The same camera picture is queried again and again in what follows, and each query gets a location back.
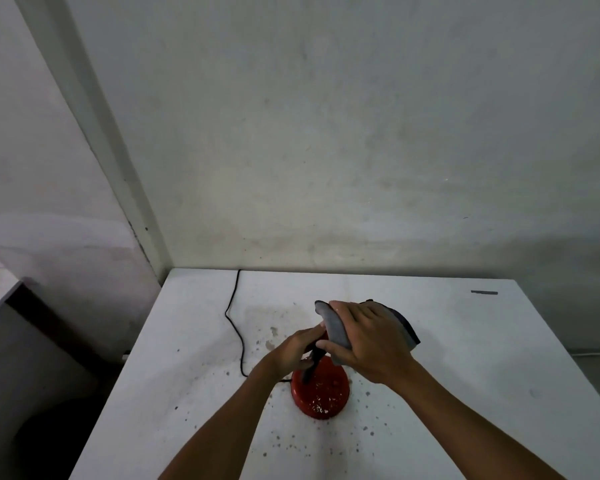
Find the person's left hand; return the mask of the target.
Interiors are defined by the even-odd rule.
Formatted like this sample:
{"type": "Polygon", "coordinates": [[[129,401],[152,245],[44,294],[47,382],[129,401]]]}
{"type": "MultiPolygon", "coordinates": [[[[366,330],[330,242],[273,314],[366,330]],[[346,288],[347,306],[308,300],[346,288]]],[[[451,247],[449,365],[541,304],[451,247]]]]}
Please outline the person's left hand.
{"type": "Polygon", "coordinates": [[[312,346],[300,346],[296,331],[270,351],[265,359],[275,379],[278,382],[288,382],[287,376],[295,371],[313,371],[324,355],[324,352],[316,348],[316,343],[312,346]]]}

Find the person's left forearm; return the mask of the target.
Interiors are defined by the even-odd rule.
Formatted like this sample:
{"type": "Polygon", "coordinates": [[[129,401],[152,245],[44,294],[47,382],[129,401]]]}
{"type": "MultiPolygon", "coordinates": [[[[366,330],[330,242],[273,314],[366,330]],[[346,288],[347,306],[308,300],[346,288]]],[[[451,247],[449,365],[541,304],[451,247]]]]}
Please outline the person's left forearm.
{"type": "Polygon", "coordinates": [[[267,355],[184,444],[158,480],[239,480],[269,396],[280,379],[267,355]]]}

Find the person's right forearm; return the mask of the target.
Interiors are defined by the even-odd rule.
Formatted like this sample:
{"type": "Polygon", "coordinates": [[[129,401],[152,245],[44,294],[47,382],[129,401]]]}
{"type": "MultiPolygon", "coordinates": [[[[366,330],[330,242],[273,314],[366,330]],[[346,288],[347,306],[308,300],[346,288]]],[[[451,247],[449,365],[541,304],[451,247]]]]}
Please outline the person's right forearm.
{"type": "Polygon", "coordinates": [[[405,400],[466,480],[566,480],[410,360],[386,382],[405,400]]]}

